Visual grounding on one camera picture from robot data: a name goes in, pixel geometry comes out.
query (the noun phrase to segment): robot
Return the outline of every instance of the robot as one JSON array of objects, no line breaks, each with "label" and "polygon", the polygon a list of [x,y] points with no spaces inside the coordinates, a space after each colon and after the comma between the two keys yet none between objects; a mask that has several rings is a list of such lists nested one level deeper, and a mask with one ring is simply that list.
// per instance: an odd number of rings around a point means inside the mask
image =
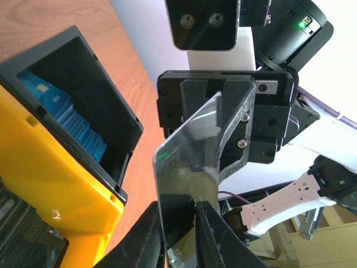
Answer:
[{"label": "robot", "polygon": [[[147,14],[146,5],[156,12]],[[167,140],[153,159],[158,203],[97,267],[112,264],[114,255],[139,237],[136,232],[143,235],[139,229],[146,224],[159,226],[145,233],[147,241],[156,241],[156,249],[142,243],[141,253],[124,263],[160,266],[167,255],[172,267],[266,267],[243,243],[304,212],[312,215],[306,230],[311,238],[321,208],[355,206],[354,146],[340,144],[336,153],[326,140],[315,138],[326,129],[332,138],[336,126],[319,123],[319,113],[309,107],[298,86],[298,71],[333,33],[312,2],[167,0],[114,7],[157,85],[160,125]],[[145,25],[131,23],[144,13]],[[156,32],[148,30],[152,25]],[[159,33],[166,51],[159,51],[154,41]],[[173,44],[180,50],[171,49]],[[343,135],[352,137],[346,129]],[[320,156],[283,189],[220,213],[218,185],[248,161],[272,163],[286,144]],[[149,223],[144,220],[148,215]],[[154,257],[143,252],[155,252]],[[177,252],[192,259],[182,262]]]}]

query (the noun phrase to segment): yellow bin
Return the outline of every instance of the yellow bin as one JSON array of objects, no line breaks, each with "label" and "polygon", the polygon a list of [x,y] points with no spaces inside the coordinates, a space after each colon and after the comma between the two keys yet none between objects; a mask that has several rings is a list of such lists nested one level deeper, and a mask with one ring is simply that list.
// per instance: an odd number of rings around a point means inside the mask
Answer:
[{"label": "yellow bin", "polygon": [[[46,113],[17,79],[23,70],[71,96],[108,145],[106,159],[95,162]],[[93,267],[123,214],[121,180],[142,125],[76,27],[0,64],[0,83],[5,187],[69,241],[60,267]]]}]

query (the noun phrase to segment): stack of blue cards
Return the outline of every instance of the stack of blue cards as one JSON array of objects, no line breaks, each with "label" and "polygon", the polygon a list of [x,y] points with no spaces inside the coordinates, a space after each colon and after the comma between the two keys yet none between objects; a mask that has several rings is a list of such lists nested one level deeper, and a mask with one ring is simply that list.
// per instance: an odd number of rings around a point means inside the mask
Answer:
[{"label": "stack of blue cards", "polygon": [[99,162],[107,145],[99,134],[90,128],[89,122],[77,114],[70,96],[29,71],[22,72],[18,78],[44,109]]}]

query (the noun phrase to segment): black plastic part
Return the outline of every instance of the black plastic part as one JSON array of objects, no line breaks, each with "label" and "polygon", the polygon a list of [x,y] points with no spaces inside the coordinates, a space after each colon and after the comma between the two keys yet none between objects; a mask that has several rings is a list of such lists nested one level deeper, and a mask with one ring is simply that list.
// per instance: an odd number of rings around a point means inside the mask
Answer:
[{"label": "black plastic part", "polygon": [[[271,163],[280,149],[286,135],[291,110],[293,79],[288,72],[256,71],[166,71],[159,76],[157,100],[160,126],[167,138],[184,120],[201,107],[210,96],[222,91],[226,81],[236,81],[235,91],[243,90],[242,79],[251,76],[255,80],[276,80],[276,95],[256,94],[253,114],[252,135],[250,139],[249,161]],[[234,104],[235,97],[226,96],[225,108]],[[239,138],[246,138],[245,125],[238,124],[231,134],[221,156],[222,169],[240,159],[242,149],[237,148]]]},{"label": "black plastic part", "polygon": [[166,0],[173,41],[182,50],[230,50],[238,28],[237,0]]},{"label": "black plastic part", "polygon": [[194,227],[195,201],[188,194],[161,194],[160,207],[165,247],[175,245]]},{"label": "black plastic part", "polygon": [[202,267],[268,267],[252,253],[207,202],[196,204],[196,252]]},{"label": "black plastic part", "polygon": [[229,228],[234,234],[241,240],[246,246],[249,246],[250,242],[259,239],[260,237],[252,236],[247,233],[247,227],[243,224],[242,217],[240,215],[242,211],[241,207],[235,207],[231,211],[222,215],[223,220],[228,224]]},{"label": "black plastic part", "polygon": [[[180,84],[180,87],[184,120],[192,116],[194,112],[216,93],[215,88],[209,87],[208,80],[186,79]],[[222,176],[226,178],[233,170],[237,171],[246,165],[248,161],[253,116],[251,116],[251,120],[248,122],[238,122],[236,129],[231,130],[228,128],[231,128],[229,122],[233,115],[240,113],[243,116],[244,113],[254,113],[254,79],[247,75],[242,75],[235,79],[227,79],[223,82],[220,91],[222,95],[218,100],[217,126],[221,127],[219,141],[221,144],[225,144],[220,158],[220,171],[234,164],[234,168],[231,166],[223,171],[224,176]],[[230,137],[225,135],[226,132],[230,133]],[[246,140],[246,148],[238,148],[238,140]],[[200,157],[205,158],[205,154],[200,154]]]},{"label": "black plastic part", "polygon": [[152,202],[123,240],[95,268],[164,267],[162,228],[157,201]]},{"label": "black plastic part", "polygon": [[271,0],[241,0],[239,27],[265,26]]},{"label": "black plastic part", "polygon": [[[100,134],[107,150],[97,163],[50,116],[17,78],[29,70],[71,96],[74,108]],[[122,203],[124,172],[143,126],[75,26],[0,64],[0,83]]]},{"label": "black plastic part", "polygon": [[[300,71],[331,38],[334,28],[311,0],[272,0],[271,24],[253,27],[255,58],[262,67]],[[311,23],[300,28],[309,17]]]},{"label": "black plastic part", "polygon": [[307,172],[320,186],[319,195],[342,207],[357,207],[357,174],[333,160],[318,156]]},{"label": "black plastic part", "polygon": [[320,115],[303,100],[296,100],[290,114],[283,146],[299,135],[307,127],[320,119]]},{"label": "black plastic part", "polygon": [[0,181],[0,267],[59,267],[68,241]]}]

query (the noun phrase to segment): cable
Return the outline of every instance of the cable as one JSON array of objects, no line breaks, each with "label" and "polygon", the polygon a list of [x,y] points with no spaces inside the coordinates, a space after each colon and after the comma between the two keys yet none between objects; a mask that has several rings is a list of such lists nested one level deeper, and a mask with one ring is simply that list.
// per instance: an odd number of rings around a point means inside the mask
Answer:
[{"label": "cable", "polygon": [[248,200],[246,200],[245,198],[241,197],[240,195],[237,195],[237,194],[234,194],[234,193],[231,193],[231,192],[228,192],[228,191],[218,191],[219,194],[229,194],[231,195],[232,197],[235,197],[241,201],[243,201],[245,204],[251,204],[251,202],[249,202]]},{"label": "cable", "polygon": [[[324,109],[328,114],[332,115],[333,117],[337,118],[340,116],[340,113],[332,109],[330,106],[328,106],[326,103],[320,101],[317,99],[315,96],[304,90],[301,86],[298,87],[298,90],[302,96],[307,98],[308,100],[312,101],[314,104],[319,106],[320,108]],[[342,116],[340,119],[341,122],[344,122],[346,125],[350,126],[351,128],[357,130],[357,123],[352,121],[351,119]]]}]

